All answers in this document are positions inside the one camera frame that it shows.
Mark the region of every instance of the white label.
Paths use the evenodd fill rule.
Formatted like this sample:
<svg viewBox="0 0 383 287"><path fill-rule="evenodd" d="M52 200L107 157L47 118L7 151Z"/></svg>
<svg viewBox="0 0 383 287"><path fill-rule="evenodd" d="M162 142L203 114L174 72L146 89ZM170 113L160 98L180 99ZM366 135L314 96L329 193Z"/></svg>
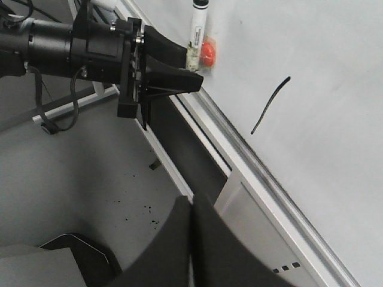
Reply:
<svg viewBox="0 0 383 287"><path fill-rule="evenodd" d="M201 31L202 31L202 27L196 27L196 33L194 35L194 47L199 46L199 41L201 38Z"/></svg>

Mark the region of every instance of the red object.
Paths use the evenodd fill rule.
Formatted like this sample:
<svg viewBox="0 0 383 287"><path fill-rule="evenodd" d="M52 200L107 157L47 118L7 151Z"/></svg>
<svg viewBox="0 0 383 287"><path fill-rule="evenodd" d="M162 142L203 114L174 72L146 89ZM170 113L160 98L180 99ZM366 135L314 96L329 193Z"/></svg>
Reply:
<svg viewBox="0 0 383 287"><path fill-rule="evenodd" d="M203 42L201 49L201 59L202 63L206 67L213 67L215 63L215 48L209 42Z"/></svg>

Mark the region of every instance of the whiteboard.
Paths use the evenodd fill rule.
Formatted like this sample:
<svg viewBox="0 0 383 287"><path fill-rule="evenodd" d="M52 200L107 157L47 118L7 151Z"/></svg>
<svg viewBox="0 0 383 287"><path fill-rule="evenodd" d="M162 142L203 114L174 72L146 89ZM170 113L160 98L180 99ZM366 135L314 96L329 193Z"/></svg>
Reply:
<svg viewBox="0 0 383 287"><path fill-rule="evenodd" d="M186 46L192 0L136 2ZM204 89L362 286L383 286L382 28L379 0L211 0L207 27Z"/></svg>

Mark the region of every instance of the marker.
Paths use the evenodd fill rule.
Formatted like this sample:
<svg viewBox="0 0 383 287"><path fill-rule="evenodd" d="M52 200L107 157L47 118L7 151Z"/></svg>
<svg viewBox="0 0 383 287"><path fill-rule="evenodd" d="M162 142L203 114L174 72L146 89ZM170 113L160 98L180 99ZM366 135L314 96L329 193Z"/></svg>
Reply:
<svg viewBox="0 0 383 287"><path fill-rule="evenodd" d="M208 7L209 0L193 0L193 18L186 60L186 69L192 72L198 70L199 67Z"/></svg>

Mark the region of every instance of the screw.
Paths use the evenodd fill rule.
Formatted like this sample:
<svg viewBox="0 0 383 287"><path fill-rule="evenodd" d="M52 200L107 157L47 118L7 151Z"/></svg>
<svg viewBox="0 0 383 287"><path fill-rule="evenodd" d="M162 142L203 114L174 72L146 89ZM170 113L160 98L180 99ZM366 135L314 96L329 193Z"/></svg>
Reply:
<svg viewBox="0 0 383 287"><path fill-rule="evenodd" d="M135 41L138 45L142 45L144 43L144 36L141 33L138 33Z"/></svg>
<svg viewBox="0 0 383 287"><path fill-rule="evenodd" d="M114 31L115 31L115 22L112 22L110 26L110 32L114 32Z"/></svg>
<svg viewBox="0 0 383 287"><path fill-rule="evenodd" d="M83 67L83 71L81 72L81 76L83 76L83 78L88 77L88 70L86 69L86 67Z"/></svg>

